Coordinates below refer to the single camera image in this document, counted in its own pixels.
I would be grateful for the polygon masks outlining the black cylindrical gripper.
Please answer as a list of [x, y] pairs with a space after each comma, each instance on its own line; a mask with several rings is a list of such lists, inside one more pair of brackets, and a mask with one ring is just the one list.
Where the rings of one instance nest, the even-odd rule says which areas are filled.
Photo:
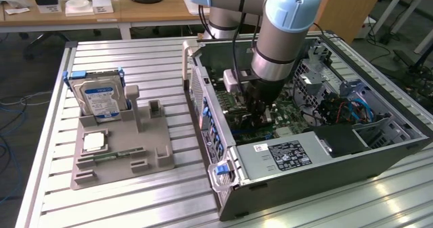
[[271, 106], [283, 88], [283, 81], [251, 80], [246, 89], [246, 108], [251, 113], [251, 125], [263, 126], [262, 119], [267, 106]]

